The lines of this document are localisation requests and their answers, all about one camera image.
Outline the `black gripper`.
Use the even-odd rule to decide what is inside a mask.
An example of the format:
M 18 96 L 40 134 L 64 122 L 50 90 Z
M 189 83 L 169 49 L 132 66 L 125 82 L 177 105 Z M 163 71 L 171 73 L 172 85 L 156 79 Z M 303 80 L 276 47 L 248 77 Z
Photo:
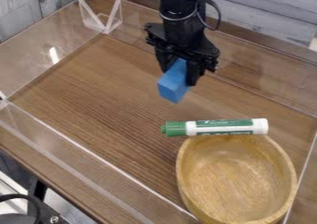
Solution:
M 161 72 L 181 58 L 185 63 L 185 83 L 193 86 L 204 71 L 215 71 L 220 50 L 204 34 L 197 18 L 161 23 L 149 22 L 143 27 L 145 42 L 153 46 Z

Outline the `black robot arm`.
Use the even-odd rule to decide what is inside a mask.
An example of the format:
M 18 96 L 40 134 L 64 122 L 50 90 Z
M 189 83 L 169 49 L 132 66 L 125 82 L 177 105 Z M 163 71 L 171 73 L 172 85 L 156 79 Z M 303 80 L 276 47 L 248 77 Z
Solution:
M 153 46 L 160 70 L 185 60 L 185 84 L 193 86 L 208 70 L 215 71 L 220 50 L 205 36 L 216 31 L 221 13 L 212 0 L 159 0 L 160 23 L 145 23 L 145 42 Z

